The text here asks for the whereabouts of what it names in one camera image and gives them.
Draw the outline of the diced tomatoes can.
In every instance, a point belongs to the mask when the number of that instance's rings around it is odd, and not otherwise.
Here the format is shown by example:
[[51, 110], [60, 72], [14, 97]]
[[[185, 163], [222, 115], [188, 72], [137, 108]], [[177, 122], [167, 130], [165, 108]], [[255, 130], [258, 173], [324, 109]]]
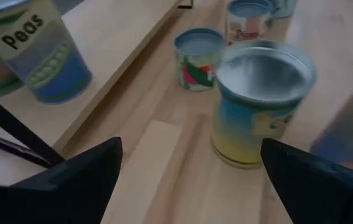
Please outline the diced tomatoes can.
[[273, 22], [270, 0], [232, 0], [226, 7], [226, 44], [263, 37]]

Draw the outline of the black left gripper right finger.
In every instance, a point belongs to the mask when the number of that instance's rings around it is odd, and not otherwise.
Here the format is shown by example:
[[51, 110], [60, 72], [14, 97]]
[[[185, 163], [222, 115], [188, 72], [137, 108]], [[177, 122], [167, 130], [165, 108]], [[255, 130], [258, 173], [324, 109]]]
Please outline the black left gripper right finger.
[[271, 138], [265, 170], [293, 224], [353, 224], [353, 170]]

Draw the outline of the tall blue and yellow can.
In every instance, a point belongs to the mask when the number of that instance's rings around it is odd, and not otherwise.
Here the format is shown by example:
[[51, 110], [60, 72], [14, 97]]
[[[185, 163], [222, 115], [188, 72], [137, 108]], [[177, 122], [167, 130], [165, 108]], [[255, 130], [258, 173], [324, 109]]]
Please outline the tall blue and yellow can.
[[280, 139], [297, 107], [314, 87], [317, 71], [302, 50], [271, 40], [225, 48], [215, 70], [211, 145], [225, 163], [262, 165], [263, 139]]

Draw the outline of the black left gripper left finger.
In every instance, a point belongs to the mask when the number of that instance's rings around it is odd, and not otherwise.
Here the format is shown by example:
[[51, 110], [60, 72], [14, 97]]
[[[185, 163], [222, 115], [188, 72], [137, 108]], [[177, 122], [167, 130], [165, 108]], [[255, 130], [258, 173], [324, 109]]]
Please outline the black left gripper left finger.
[[0, 185], [0, 224], [100, 224], [123, 157], [113, 137], [39, 174]]

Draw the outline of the tall blue peas can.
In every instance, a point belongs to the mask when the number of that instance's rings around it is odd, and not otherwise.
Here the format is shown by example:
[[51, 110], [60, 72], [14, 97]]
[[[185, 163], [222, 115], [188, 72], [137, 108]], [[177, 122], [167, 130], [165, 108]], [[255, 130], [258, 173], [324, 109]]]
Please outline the tall blue peas can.
[[0, 0], [0, 61], [46, 104], [74, 98], [92, 77], [53, 0]]

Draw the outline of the large white vegetable can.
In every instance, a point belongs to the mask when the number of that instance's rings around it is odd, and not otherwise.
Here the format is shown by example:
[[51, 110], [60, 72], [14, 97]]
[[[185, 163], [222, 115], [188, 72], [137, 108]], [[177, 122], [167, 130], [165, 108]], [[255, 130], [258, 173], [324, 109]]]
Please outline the large white vegetable can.
[[274, 5], [273, 15], [276, 18], [290, 17], [294, 11], [298, 0], [271, 0]]

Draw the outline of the black metal frame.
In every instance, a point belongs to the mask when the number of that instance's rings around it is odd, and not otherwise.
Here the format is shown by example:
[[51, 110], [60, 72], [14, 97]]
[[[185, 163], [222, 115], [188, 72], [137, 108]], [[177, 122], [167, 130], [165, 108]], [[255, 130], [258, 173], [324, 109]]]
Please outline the black metal frame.
[[97, 106], [177, 10], [182, 0], [83, 0], [62, 19], [92, 73], [89, 87], [57, 105], [39, 102], [26, 88], [0, 105], [61, 155], [93, 119]]

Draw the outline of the small green peas can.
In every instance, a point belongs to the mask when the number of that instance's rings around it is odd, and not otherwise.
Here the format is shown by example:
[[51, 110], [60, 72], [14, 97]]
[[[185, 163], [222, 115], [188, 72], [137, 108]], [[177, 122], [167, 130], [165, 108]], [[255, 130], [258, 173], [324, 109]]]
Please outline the small green peas can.
[[188, 29], [173, 41], [180, 85], [189, 91], [207, 91], [214, 86], [214, 67], [224, 48], [224, 38], [214, 29]]

